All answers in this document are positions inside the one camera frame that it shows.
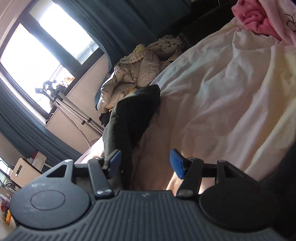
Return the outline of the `black trousers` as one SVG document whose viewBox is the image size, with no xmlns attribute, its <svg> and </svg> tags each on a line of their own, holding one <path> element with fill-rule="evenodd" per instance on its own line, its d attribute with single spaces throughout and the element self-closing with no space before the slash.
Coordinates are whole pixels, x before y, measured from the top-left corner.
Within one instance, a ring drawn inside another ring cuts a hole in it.
<svg viewBox="0 0 296 241">
<path fill-rule="evenodd" d="M 116 175 L 109 183 L 115 191 L 128 190 L 132 178 L 132 151 L 149 126 L 160 104 L 158 85 L 138 89 L 120 100 L 111 111 L 109 123 L 103 133 L 104 154 L 121 151 L 121 162 Z"/>
</svg>

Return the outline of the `white chair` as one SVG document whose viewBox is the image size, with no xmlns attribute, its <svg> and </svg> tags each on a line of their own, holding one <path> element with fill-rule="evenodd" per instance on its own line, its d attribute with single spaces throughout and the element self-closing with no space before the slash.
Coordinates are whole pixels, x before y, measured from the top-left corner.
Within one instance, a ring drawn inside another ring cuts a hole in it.
<svg viewBox="0 0 296 241">
<path fill-rule="evenodd" d="M 28 161 L 23 158 L 19 158 L 15 167 L 13 168 L 10 178 L 17 185 L 23 188 L 41 176 L 41 174 L 42 173 L 32 166 Z"/>
</svg>

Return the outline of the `left teal curtain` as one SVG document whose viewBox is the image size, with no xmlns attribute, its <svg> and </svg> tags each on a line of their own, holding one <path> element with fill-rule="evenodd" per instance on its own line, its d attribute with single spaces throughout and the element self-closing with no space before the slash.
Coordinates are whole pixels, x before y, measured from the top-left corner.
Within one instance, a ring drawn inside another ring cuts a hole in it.
<svg viewBox="0 0 296 241">
<path fill-rule="evenodd" d="M 78 160 L 81 154 L 46 130 L 1 84 L 1 133 L 26 158 L 41 152 L 46 163 L 55 166 L 61 161 Z"/>
</svg>

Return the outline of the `teal curtain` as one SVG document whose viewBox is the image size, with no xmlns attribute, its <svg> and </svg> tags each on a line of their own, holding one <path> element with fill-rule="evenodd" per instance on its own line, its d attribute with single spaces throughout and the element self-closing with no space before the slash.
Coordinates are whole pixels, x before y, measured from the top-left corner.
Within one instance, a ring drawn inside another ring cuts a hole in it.
<svg viewBox="0 0 296 241">
<path fill-rule="evenodd" d="M 26 158 L 41 152 L 46 163 L 55 166 L 61 161 L 78 160 L 81 154 L 46 130 L 1 84 L 1 133 Z"/>
<path fill-rule="evenodd" d="M 236 1 L 55 1 L 86 30 L 114 66 L 138 44 L 181 36 L 187 48 L 220 30 Z"/>
</svg>

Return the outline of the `white bed sheet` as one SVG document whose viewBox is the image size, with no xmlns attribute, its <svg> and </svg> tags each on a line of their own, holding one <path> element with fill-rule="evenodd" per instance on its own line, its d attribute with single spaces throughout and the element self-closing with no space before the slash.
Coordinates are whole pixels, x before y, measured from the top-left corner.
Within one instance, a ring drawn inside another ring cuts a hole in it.
<svg viewBox="0 0 296 241">
<path fill-rule="evenodd" d="M 155 80 L 160 104 L 132 151 L 131 190 L 181 181 L 169 152 L 226 160 L 254 178 L 273 174 L 295 142 L 295 45 L 232 20 Z"/>
</svg>

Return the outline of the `white dressing table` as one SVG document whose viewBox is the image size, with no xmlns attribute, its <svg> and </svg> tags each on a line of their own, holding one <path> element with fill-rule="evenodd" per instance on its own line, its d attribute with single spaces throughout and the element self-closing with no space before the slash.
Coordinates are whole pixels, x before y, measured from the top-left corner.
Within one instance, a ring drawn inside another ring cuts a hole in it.
<svg viewBox="0 0 296 241">
<path fill-rule="evenodd" d="M 1 187 L 1 218 L 4 220 L 5 224 L 15 226 L 9 208 L 10 200 L 13 195 L 14 193 L 11 190 Z"/>
</svg>

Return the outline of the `beige puffer jacket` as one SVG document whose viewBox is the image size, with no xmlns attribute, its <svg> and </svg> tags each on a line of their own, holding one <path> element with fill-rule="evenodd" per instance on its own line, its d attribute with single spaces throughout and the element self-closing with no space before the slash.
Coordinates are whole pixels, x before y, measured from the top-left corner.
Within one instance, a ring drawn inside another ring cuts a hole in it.
<svg viewBox="0 0 296 241">
<path fill-rule="evenodd" d="M 99 113 L 112 110 L 133 91 L 146 87 L 181 54 L 184 44 L 180 37 L 166 35 L 145 46 L 139 44 L 128 56 L 115 64 L 99 90 L 96 109 Z"/>
</svg>

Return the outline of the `right teal curtain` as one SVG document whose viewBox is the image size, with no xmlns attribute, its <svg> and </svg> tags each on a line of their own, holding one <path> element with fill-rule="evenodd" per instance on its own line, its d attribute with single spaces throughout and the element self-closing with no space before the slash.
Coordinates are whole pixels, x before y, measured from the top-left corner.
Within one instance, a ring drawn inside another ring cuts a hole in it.
<svg viewBox="0 0 296 241">
<path fill-rule="evenodd" d="M 86 30 L 114 66 L 138 44 L 181 36 L 187 48 L 220 30 L 236 1 L 55 1 Z"/>
</svg>

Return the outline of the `pink fleece blanket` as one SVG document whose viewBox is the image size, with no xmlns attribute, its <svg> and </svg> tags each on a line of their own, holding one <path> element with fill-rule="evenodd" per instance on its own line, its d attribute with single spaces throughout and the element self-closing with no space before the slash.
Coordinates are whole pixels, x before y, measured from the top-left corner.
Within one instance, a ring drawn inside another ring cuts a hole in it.
<svg viewBox="0 0 296 241">
<path fill-rule="evenodd" d="M 295 45 L 295 1 L 237 1 L 232 12 L 244 28 Z"/>
</svg>

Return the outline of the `window with dark frame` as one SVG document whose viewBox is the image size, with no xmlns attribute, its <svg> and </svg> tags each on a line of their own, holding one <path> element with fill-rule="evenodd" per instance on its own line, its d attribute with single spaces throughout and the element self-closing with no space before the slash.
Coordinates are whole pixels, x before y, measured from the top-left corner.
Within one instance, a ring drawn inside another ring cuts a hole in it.
<svg viewBox="0 0 296 241">
<path fill-rule="evenodd" d="M 45 82 L 68 93 L 103 55 L 96 40 L 54 1 L 29 1 L 1 46 L 1 72 L 43 118 L 55 107 Z"/>
</svg>

